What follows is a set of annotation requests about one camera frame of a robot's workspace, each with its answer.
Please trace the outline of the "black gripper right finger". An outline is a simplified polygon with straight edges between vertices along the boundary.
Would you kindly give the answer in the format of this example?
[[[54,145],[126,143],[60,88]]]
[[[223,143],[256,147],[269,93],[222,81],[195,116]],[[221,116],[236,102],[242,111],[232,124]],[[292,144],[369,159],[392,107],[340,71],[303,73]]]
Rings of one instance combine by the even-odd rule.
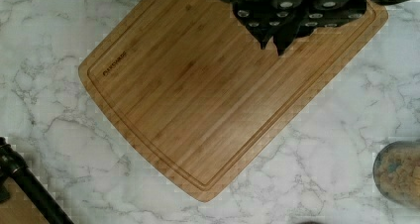
[[[370,0],[378,5],[394,5],[410,0]],[[285,20],[273,35],[273,42],[279,56],[283,55],[292,42],[312,34],[320,27],[341,27],[362,17],[367,10],[368,0],[272,0]]]

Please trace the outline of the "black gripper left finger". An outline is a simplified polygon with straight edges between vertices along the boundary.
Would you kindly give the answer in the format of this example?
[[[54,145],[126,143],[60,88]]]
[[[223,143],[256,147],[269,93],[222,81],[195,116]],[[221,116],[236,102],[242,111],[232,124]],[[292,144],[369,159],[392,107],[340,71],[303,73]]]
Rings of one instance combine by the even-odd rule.
[[[232,6],[237,20],[264,50],[273,40],[278,50],[286,50],[299,30],[299,0],[221,0]]]

